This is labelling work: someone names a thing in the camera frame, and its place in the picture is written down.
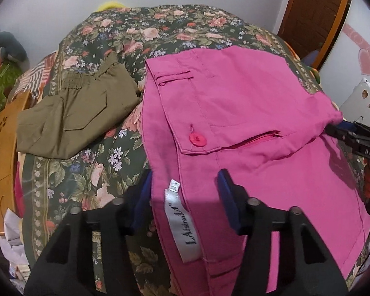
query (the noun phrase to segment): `elastic waistband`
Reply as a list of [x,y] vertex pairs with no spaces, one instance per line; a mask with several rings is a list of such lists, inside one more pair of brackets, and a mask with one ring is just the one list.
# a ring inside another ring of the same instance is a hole
[[90,84],[91,80],[98,78],[105,74],[112,66],[119,64],[116,52],[111,52],[104,62],[101,64],[100,69],[94,74],[69,72],[64,78],[62,88],[67,89],[81,89],[83,86]]

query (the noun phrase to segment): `door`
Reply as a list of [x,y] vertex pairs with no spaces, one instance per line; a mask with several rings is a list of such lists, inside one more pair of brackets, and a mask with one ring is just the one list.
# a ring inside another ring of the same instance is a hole
[[278,35],[304,58],[319,52],[319,67],[339,33],[349,0],[289,0]]

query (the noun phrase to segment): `brown door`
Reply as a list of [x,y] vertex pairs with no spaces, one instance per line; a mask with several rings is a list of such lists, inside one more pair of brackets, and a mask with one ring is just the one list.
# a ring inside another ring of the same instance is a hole
[[289,0],[278,35],[300,58],[314,50],[320,51],[332,28],[333,36],[338,30],[347,3],[348,0]]

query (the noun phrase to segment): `clothing label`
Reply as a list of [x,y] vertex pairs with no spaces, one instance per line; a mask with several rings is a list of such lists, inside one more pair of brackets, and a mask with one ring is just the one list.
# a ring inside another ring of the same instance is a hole
[[186,263],[201,258],[202,250],[192,217],[182,206],[179,188],[180,183],[170,181],[169,189],[165,190],[165,213],[181,259]]

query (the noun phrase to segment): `olive green shorts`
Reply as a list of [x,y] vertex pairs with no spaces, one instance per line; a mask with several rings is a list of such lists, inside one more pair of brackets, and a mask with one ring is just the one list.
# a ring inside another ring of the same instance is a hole
[[59,94],[19,114],[17,151],[68,159],[123,120],[139,104],[138,94],[112,52],[98,72],[68,73]]

